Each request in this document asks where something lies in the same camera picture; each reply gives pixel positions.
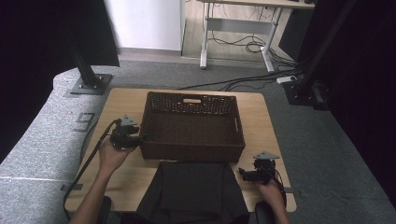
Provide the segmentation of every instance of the metal stand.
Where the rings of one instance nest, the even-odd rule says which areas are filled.
[[[301,83],[285,82],[283,83],[283,88],[291,105],[309,105],[313,106],[316,110],[329,110],[327,107],[329,91],[320,82],[315,82],[307,95],[301,94]]]
[[[274,39],[276,27],[279,23],[279,18],[282,13],[282,7],[277,7],[275,18],[273,21],[240,21],[231,19],[220,19],[210,17],[210,3],[205,3],[206,15],[204,21],[204,41],[201,46],[201,69],[206,69],[207,59],[207,32],[208,31],[222,31],[242,34],[257,34],[268,35],[268,40],[265,47],[262,47],[262,57],[269,73],[274,72],[274,67],[269,56],[269,49]]]
[[[77,81],[73,89],[70,91],[71,94],[92,94],[102,95],[110,82],[112,75],[108,74],[95,74],[89,64],[86,64],[82,55],[79,51],[78,45],[71,35],[69,26],[66,21],[63,21],[60,27],[62,34],[65,36],[69,47],[70,54],[73,57],[78,71],[81,74],[81,78]]]

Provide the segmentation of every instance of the basket handle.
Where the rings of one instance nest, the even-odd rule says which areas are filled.
[[[194,94],[183,94],[183,103],[184,104],[200,104],[201,96]]]
[[[238,120],[235,118],[234,121],[235,121],[235,130],[236,130],[237,133],[239,133]]]

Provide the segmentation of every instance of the black cloth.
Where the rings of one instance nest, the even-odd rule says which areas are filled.
[[[160,163],[136,213],[155,224],[244,223],[249,217],[227,163]]]

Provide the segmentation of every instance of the gray carpet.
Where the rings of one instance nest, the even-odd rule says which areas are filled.
[[[102,96],[68,93],[79,77],[77,69],[54,79],[47,103],[0,166],[0,223],[66,223],[61,186],[74,179],[84,138],[110,89],[177,89],[265,74],[260,68],[220,65],[203,71],[188,63],[120,64],[121,68],[93,68],[114,75]],[[262,84],[244,83],[253,88]],[[261,92],[265,97],[297,202],[297,210],[290,213],[292,223],[396,223],[387,195],[330,112],[289,105],[276,83],[234,91]],[[118,219],[112,214],[108,223]]]

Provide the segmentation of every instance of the desk leg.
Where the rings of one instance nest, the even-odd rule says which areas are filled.
[[[280,14],[282,13],[282,9],[283,9],[282,7],[277,7],[276,8],[275,18],[273,20],[273,25],[271,27],[270,34],[268,35],[267,43],[265,44],[265,47],[261,47],[262,57],[264,58],[265,65],[267,66],[267,70],[268,70],[269,73],[275,71],[274,67],[273,67],[273,65],[271,63],[268,51],[271,48],[271,43],[272,43],[272,41],[274,39],[276,27],[277,27],[277,25],[279,23],[279,18],[280,18]]]
[[[209,9],[210,9],[210,3],[205,3],[206,5],[206,17],[204,21],[204,43],[202,43],[201,46],[201,63],[200,67],[201,69],[206,69],[206,58],[207,58],[207,23],[209,22]]]

